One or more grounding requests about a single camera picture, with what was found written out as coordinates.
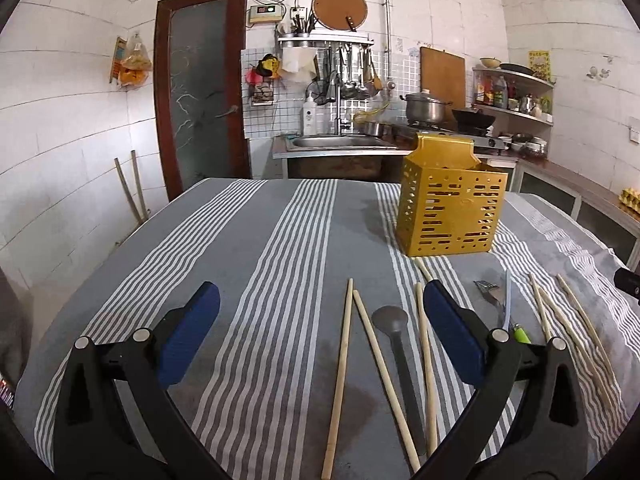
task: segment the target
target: blue gripper pad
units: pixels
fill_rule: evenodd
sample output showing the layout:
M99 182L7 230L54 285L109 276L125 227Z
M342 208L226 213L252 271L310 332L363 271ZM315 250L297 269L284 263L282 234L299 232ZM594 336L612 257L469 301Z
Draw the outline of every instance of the blue gripper pad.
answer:
M162 346L156 376L163 389L179 383L220 312L220 292L205 282L184 307L185 314Z
M425 314L460 380L476 388L481 386L488 329L475 312L461 308L439 280L427 283L422 298Z

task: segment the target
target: pot lid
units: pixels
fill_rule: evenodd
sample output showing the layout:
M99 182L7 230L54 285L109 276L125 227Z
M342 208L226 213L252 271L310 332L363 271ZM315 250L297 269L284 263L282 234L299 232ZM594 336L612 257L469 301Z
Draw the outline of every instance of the pot lid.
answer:
M440 99L433 97L428 90L423 90L420 93L415 94L407 94L404 96L407 101L422 101L427 103L440 103L447 104L445 101L441 101Z

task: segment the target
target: round cutting board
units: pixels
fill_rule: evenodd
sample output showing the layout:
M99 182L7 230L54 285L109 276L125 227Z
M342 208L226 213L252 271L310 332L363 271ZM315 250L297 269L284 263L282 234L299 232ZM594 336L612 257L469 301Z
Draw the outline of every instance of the round cutting board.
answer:
M364 0L313 0L311 7L318 21L334 30L351 30L348 16L355 28L367 18L367 3Z

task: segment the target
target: wooden door frame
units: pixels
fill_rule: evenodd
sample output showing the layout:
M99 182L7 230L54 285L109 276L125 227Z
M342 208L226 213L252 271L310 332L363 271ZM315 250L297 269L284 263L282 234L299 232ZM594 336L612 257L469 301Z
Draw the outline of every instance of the wooden door frame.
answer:
M182 179L175 153L174 130L171 124L171 78L169 69L169 35L174 12L214 0L160 0L156 12L156 36L154 39L154 98L156 102L156 127L162 174L169 200L183 191ZM249 153L242 123L242 85L240 51L245 45L246 0L227 0L225 36L225 86L227 109L233 105L238 111L226 119L229 137L231 168L235 177L250 178Z

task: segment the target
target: door handle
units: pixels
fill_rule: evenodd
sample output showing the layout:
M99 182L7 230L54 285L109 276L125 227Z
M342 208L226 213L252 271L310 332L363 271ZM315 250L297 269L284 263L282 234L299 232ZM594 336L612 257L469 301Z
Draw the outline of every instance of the door handle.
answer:
M231 114L235 114L238 110L239 110L239 106L238 105L231 105L231 108L229 108L229 110L227 110L225 113L220 114L220 115L216 115L217 119L221 119L222 117L226 117L228 115Z

